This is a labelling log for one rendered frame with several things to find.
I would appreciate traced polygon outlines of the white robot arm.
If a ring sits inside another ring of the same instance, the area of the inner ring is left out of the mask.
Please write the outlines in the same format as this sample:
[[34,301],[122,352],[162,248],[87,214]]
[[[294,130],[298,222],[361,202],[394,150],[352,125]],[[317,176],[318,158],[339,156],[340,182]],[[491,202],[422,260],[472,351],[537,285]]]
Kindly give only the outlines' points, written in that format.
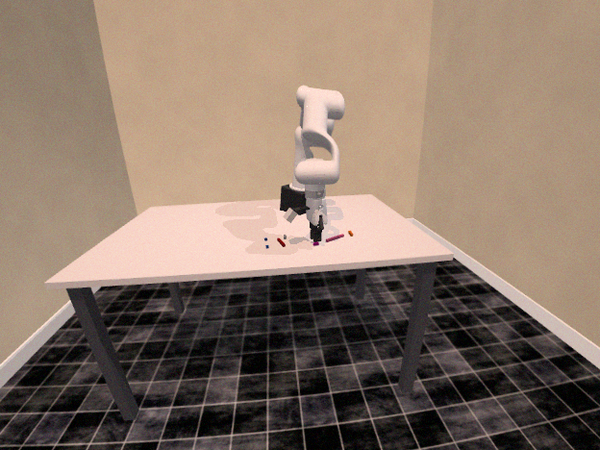
[[[301,107],[300,127],[295,130],[293,180],[289,187],[305,191],[307,198],[323,198],[326,185],[335,184],[339,179],[339,151],[331,135],[335,120],[344,116],[344,98],[338,91],[301,86],[296,100]],[[331,153],[331,161],[312,159],[310,147],[320,146]]]

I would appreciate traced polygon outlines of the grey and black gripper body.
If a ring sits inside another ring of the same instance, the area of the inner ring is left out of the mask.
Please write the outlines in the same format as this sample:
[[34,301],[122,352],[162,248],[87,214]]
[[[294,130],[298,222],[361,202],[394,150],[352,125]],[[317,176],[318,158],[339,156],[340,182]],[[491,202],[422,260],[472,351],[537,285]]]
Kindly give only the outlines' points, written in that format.
[[311,222],[311,224],[313,224],[314,226],[317,226],[317,223],[319,221],[319,216],[322,214],[322,220],[323,220],[323,224],[327,225],[327,206],[326,206],[326,196],[323,198],[307,198],[305,196],[306,200],[306,206],[308,206],[310,209],[306,210],[306,217],[307,219]]

